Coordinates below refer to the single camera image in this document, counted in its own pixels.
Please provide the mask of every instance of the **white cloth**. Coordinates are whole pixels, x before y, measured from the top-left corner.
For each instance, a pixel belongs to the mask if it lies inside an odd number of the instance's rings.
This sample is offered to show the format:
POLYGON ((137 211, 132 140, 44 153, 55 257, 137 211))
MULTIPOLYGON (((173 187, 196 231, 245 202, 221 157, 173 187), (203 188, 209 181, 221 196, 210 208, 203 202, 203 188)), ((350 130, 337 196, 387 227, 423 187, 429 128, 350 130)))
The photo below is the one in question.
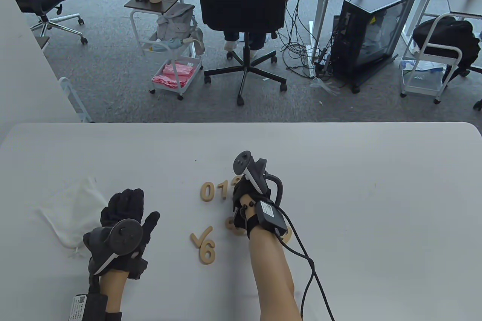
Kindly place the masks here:
POLYGON ((100 212, 107 201, 95 183, 87 177, 47 199, 38 209, 64 247, 77 251, 84 245, 83 235, 101 226, 100 212))

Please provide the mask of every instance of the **black computer tower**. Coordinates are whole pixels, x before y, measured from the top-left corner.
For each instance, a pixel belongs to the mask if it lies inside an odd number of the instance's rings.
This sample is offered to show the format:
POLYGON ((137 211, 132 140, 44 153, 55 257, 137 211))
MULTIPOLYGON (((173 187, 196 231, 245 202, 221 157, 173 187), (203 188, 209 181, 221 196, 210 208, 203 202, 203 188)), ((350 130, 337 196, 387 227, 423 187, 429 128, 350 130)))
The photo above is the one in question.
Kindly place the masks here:
POLYGON ((334 29, 331 68, 353 85, 391 58, 415 0, 345 0, 334 29))

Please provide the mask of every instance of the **hand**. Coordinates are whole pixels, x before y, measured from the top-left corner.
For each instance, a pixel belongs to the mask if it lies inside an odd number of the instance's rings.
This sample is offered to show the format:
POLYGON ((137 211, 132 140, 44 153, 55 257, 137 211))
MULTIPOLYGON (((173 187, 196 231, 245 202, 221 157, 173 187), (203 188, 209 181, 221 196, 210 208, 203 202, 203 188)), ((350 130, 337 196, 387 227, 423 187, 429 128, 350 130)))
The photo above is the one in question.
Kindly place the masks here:
MULTIPOLYGON (((106 230, 106 234, 109 229, 115 226, 119 221, 123 219, 134 219, 141 223, 144 211, 144 193, 141 189, 125 190, 122 193, 116 193, 112 196, 107 207, 105 207, 100 214, 100 223, 106 230)), ((147 262, 142 259, 142 254, 146 248, 146 245, 150 241, 150 235, 152 230, 157 225, 160 218, 160 214, 157 211, 152 212, 146 217, 144 224, 142 225, 143 235, 139 246, 129 254, 119 256, 113 259, 99 274, 99 276, 107 273, 111 269, 119 271, 128 271, 129 278, 138 279, 141 273, 146 269, 147 262)), ((84 243, 89 246, 90 234, 84 235, 84 243)))

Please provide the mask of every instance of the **chair wheel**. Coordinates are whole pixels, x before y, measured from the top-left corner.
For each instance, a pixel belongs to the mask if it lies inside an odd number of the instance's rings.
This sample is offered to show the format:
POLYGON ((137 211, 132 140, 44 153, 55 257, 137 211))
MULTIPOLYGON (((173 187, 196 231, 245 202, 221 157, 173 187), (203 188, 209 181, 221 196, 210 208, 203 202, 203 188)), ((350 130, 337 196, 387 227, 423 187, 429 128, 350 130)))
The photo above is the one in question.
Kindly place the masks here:
POLYGON ((477 103, 475 103, 473 109, 481 111, 482 110, 482 100, 479 100, 477 103))

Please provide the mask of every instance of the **qr code label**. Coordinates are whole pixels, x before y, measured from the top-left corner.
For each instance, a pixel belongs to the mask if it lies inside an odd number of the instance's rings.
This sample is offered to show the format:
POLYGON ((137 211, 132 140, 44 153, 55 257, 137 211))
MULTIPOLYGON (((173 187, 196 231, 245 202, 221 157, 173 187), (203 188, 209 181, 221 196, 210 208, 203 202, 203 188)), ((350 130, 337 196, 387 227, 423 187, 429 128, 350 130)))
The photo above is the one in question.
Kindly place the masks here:
POLYGON ((82 321, 86 302, 87 299, 85 295, 74 297, 72 300, 72 309, 70 310, 69 321, 82 321))

